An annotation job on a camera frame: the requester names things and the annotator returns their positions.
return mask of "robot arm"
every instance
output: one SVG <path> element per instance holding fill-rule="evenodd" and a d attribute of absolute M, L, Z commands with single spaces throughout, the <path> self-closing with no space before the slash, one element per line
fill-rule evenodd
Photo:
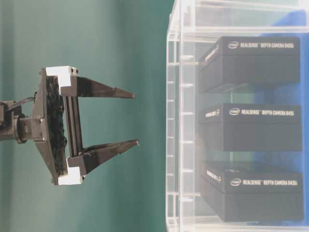
<path fill-rule="evenodd" d="M 129 140 L 83 147 L 78 97 L 135 98 L 132 93 L 79 77 L 74 67 L 61 66 L 41 70 L 34 98 L 0 102 L 0 141 L 15 139 L 22 144 L 32 139 L 55 185 L 81 184 L 96 167 L 138 144 L 138 140 Z M 28 101 L 34 101 L 30 117 L 23 115 L 21 108 Z M 64 136 L 64 112 L 68 141 Z"/>

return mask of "blue object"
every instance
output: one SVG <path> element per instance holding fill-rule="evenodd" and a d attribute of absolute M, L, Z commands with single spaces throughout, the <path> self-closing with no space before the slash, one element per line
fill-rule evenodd
<path fill-rule="evenodd" d="M 288 14 L 274 26 L 306 26 L 306 12 L 295 11 Z M 300 38 L 300 83 L 281 86 L 255 95 L 255 103 L 297 104 L 302 108 L 302 143 L 301 152 L 256 152 L 255 161 L 262 161 L 274 166 L 281 166 L 303 174 L 304 220 L 268 223 L 268 225 L 308 226 L 309 225 L 309 34 L 287 33 L 267 34 L 262 36 L 296 36 Z"/>

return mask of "realsense camera box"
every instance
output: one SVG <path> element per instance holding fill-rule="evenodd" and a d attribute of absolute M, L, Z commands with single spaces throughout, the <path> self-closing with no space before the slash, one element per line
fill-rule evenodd
<path fill-rule="evenodd" d="M 198 90 L 229 92 L 299 82 L 297 37 L 221 37 L 199 61 Z"/>
<path fill-rule="evenodd" d="M 301 109 L 222 103 L 199 113 L 198 133 L 210 150 L 301 151 Z"/>
<path fill-rule="evenodd" d="M 202 162 L 200 192 L 223 221 L 302 220 L 302 175 L 258 162 Z"/>

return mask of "green backdrop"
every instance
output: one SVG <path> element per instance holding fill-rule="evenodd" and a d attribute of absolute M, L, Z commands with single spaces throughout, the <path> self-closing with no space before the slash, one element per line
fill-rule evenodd
<path fill-rule="evenodd" d="M 161 232 L 165 48 L 173 0 L 0 0 L 0 100 L 33 96 L 46 66 L 135 92 L 81 99 L 84 146 L 140 140 L 80 186 L 51 184 L 32 141 L 0 143 L 1 232 Z M 30 103 L 23 106 L 30 114 Z"/>

